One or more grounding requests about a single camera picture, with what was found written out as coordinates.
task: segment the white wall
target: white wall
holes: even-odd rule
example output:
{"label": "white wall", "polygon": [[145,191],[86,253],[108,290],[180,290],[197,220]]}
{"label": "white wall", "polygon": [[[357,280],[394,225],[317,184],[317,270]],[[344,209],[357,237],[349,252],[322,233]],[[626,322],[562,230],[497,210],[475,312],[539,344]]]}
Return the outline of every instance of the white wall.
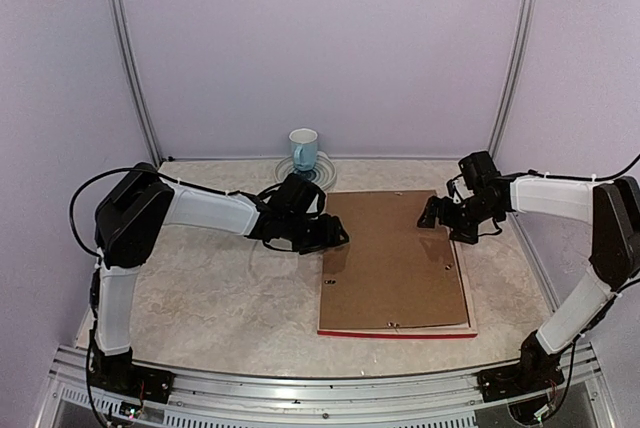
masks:
{"label": "white wall", "polygon": [[163,152],[330,155],[484,148],[520,0],[124,0]]}
{"label": "white wall", "polygon": [[[513,111],[498,156],[504,172],[607,175],[640,152],[640,0],[537,0]],[[632,171],[640,177],[640,167]],[[522,215],[561,299],[590,254],[586,225]],[[640,290],[593,333],[623,427],[640,419]]]}
{"label": "white wall", "polygon": [[[69,198],[147,156],[107,0],[0,0],[0,58],[0,426],[16,427],[88,304],[93,260],[72,239]],[[79,202],[88,241],[104,190]]]}

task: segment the white mug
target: white mug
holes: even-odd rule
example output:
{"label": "white mug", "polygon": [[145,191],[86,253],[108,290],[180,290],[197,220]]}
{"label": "white mug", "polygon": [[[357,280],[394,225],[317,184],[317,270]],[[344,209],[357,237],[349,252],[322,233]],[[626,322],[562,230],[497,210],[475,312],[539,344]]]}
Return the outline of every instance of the white mug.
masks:
{"label": "white mug", "polygon": [[318,133],[298,128],[289,133],[293,166],[298,171],[311,171],[318,159]]}

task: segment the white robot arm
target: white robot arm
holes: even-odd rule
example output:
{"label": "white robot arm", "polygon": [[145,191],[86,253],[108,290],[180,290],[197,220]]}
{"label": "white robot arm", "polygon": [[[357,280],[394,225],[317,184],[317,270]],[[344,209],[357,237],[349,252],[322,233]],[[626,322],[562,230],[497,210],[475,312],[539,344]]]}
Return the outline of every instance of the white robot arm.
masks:
{"label": "white robot arm", "polygon": [[325,193],[298,175],[258,195],[222,192],[178,180],[167,181],[139,163],[96,209],[96,271],[91,287],[95,317],[90,382],[108,391],[166,403],[173,375],[132,363],[129,321],[136,278],[163,225],[187,225],[261,240],[291,242],[305,254],[349,241],[340,220],[322,213]]}
{"label": "white robot arm", "polygon": [[537,172],[502,175],[486,151],[467,156],[459,166],[461,175],[447,183],[451,196],[430,198],[419,227],[433,228],[439,221],[451,229],[452,240],[469,244],[478,242],[480,223],[504,221],[507,212],[543,213],[593,227],[587,272],[560,308],[525,339],[520,362],[478,375],[485,401],[560,384],[562,353],[602,320],[625,283],[640,271],[638,183],[631,177],[582,181]]}

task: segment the marble tabletop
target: marble tabletop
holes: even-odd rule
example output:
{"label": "marble tabletop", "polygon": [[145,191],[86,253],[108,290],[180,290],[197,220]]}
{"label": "marble tabletop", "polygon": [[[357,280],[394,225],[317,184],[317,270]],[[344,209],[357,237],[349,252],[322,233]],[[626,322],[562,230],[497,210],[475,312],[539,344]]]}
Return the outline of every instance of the marble tabletop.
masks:
{"label": "marble tabletop", "polygon": [[[219,189],[257,193],[278,160],[169,162],[161,171]],[[338,160],[333,191],[445,193],[451,161]],[[316,334],[322,259],[277,253],[256,241],[167,226],[140,270],[131,339],[138,360],[250,375],[359,377],[425,373],[516,358],[549,311],[508,222],[504,233],[459,245],[478,336],[373,340]],[[493,227],[483,226],[486,231]],[[90,321],[77,340],[87,345]]]}

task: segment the wire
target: wire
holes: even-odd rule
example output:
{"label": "wire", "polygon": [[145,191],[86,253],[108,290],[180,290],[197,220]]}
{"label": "wire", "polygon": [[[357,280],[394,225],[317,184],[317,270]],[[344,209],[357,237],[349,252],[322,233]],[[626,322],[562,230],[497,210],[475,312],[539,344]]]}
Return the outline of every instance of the wire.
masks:
{"label": "wire", "polygon": [[91,365],[91,349],[94,344],[94,336],[95,336],[95,327],[96,323],[94,322],[94,327],[89,332],[89,347],[87,348],[87,359],[84,365],[84,376],[87,382],[87,395],[89,395],[89,404],[91,405],[91,411],[93,412],[93,416],[95,416],[96,420],[100,424],[102,428],[109,428],[109,425],[104,421],[102,415],[96,409],[96,405],[93,401],[93,395],[91,394],[91,383],[89,382],[90,376],[90,365]]}
{"label": "wire", "polygon": [[460,201],[464,200],[464,198],[462,197],[462,195],[460,194],[460,192],[458,191],[458,186],[456,185],[456,181],[459,180],[460,178],[462,178],[462,173],[460,173],[458,176],[456,176],[455,178],[453,178],[451,180],[451,186],[453,187],[453,194],[454,196],[458,196],[458,199]]}
{"label": "wire", "polygon": [[492,218],[493,221],[493,226],[495,227],[496,231],[494,231],[493,233],[482,233],[480,235],[478,235],[478,238],[482,237],[482,236],[498,236],[500,234],[502,234],[502,228],[500,228],[500,226],[498,225],[498,222],[496,221],[495,218]]}
{"label": "wire", "polygon": [[556,406],[558,401],[558,385],[555,381],[551,380],[551,403]]}
{"label": "wire", "polygon": [[545,175],[536,170],[529,170],[527,174],[532,176],[538,176],[540,178],[548,178],[550,180],[571,180],[571,181],[597,181],[597,182],[605,182],[612,181],[616,178],[620,178],[622,175],[626,174],[631,168],[633,168],[638,161],[640,161],[640,154],[636,156],[631,163],[629,163],[626,167],[620,170],[618,173],[609,176],[602,176],[599,178],[588,178],[585,176],[572,176],[572,175]]}
{"label": "wire", "polygon": [[285,248],[278,248],[276,246],[273,246],[272,244],[267,243],[264,240],[262,240],[262,246],[264,246],[265,248],[268,248],[270,250],[273,250],[273,251],[279,251],[281,253],[295,253],[295,251],[293,251],[293,250],[287,250]]}
{"label": "wire", "polygon": [[275,185],[271,185],[267,188],[265,188],[264,190],[262,190],[260,193],[258,193],[256,196],[258,198],[260,198],[261,200],[264,200],[268,197],[270,197],[277,188],[280,188],[282,186],[282,183],[276,183]]}
{"label": "wire", "polygon": [[253,199],[255,198],[254,195],[251,195],[249,193],[244,193],[242,191],[236,190],[236,191],[232,191],[232,192],[225,192],[225,191],[220,191],[220,190],[216,190],[214,188],[209,188],[206,186],[202,186],[202,185],[197,185],[195,183],[189,183],[187,181],[178,181],[175,178],[172,178],[171,176],[165,175],[164,173],[159,173],[155,170],[147,170],[145,168],[138,168],[138,167],[127,167],[127,168],[115,168],[113,170],[108,170],[105,172],[100,173],[99,175],[94,176],[93,178],[88,179],[87,181],[85,181],[82,185],[80,185],[80,187],[75,191],[75,193],[73,194],[73,196],[71,197],[71,201],[69,202],[69,225],[71,225],[71,232],[73,233],[73,237],[75,238],[76,242],[78,243],[78,245],[80,245],[80,248],[82,248],[86,253],[88,253],[91,256],[94,257],[98,257],[98,253],[93,251],[91,248],[89,248],[80,238],[80,234],[78,233],[78,229],[76,227],[76,222],[75,222],[75,204],[76,204],[76,200],[78,199],[78,196],[80,196],[80,194],[86,190],[89,186],[91,186],[92,184],[94,184],[96,181],[99,181],[103,178],[106,178],[108,176],[112,176],[112,175],[117,175],[119,173],[148,173],[150,175],[155,175],[159,178],[162,178],[164,180],[170,181],[171,183],[175,183],[175,184],[179,184],[182,186],[186,186],[188,188],[194,188],[197,190],[202,190],[204,192],[207,193],[212,193],[214,195],[222,195],[222,196],[236,196],[236,195],[245,195],[247,197],[249,197],[251,199],[251,201],[253,201],[254,203],[256,203],[256,201]]}
{"label": "wire", "polygon": [[638,283],[640,283],[640,278],[638,278],[637,280],[631,281],[631,282],[627,283],[626,285],[624,285],[622,288],[620,288],[618,290],[618,294],[622,293],[624,290],[628,290],[633,285],[637,285]]}
{"label": "wire", "polygon": [[560,401],[555,406],[553,412],[542,420],[543,422],[549,421],[551,418],[556,416],[556,414],[560,411],[560,408],[562,408],[564,400],[567,399],[567,394],[569,393],[569,387],[571,386],[571,378],[573,377],[573,363],[576,359],[576,346],[577,346],[577,343],[576,343],[576,340],[574,340],[573,347],[571,348],[571,361],[569,362],[569,376],[567,376],[567,386],[565,386],[564,391],[562,392],[562,398],[560,398]]}

